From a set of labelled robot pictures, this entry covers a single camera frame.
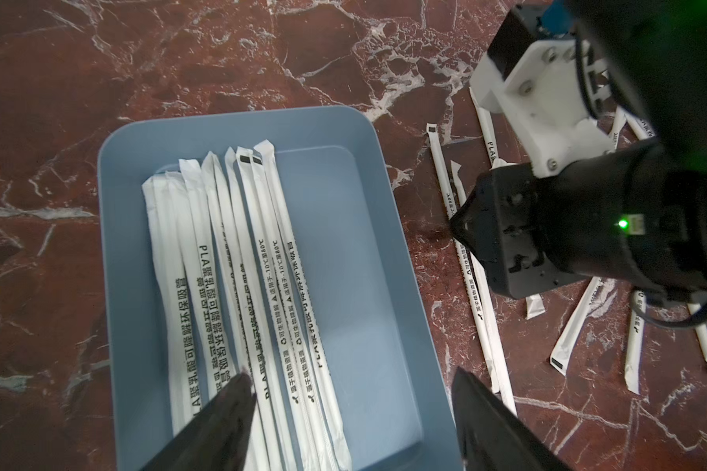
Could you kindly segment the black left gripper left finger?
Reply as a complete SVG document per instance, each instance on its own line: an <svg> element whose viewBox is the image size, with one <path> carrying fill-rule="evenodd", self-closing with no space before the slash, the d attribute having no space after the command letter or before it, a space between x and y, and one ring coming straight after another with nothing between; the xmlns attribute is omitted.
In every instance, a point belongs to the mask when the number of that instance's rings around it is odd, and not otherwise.
<svg viewBox="0 0 707 471"><path fill-rule="evenodd" d="M247 460L255 406L251 377L247 373L236 375L143 468L242 470Z"/></svg>

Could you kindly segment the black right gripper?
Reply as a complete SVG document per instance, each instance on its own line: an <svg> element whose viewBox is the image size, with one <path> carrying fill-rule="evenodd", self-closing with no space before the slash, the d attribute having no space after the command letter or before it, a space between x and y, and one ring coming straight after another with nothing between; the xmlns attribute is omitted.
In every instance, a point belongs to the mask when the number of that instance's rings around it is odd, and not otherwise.
<svg viewBox="0 0 707 471"><path fill-rule="evenodd" d="M450 219L452 236L479 261L495 294L521 299L582 281L557 268L538 244L539 180L529 163L480 175Z"/></svg>

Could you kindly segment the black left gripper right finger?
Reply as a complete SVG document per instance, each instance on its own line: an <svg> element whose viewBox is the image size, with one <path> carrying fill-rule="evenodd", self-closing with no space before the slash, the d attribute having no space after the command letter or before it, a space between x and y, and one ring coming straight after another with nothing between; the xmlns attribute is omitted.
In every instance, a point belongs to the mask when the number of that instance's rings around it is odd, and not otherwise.
<svg viewBox="0 0 707 471"><path fill-rule="evenodd" d="M463 464L467 470L567 470L542 441L473 373L459 368L452 404Z"/></svg>

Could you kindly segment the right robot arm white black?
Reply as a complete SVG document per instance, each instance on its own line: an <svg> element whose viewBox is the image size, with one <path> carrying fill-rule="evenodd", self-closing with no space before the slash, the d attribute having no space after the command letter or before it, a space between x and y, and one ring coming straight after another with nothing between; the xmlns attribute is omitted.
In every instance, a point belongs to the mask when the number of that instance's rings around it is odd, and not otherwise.
<svg viewBox="0 0 707 471"><path fill-rule="evenodd" d="M450 221L493 292L600 277L707 298L707 1L518 4L471 93L528 155Z"/></svg>

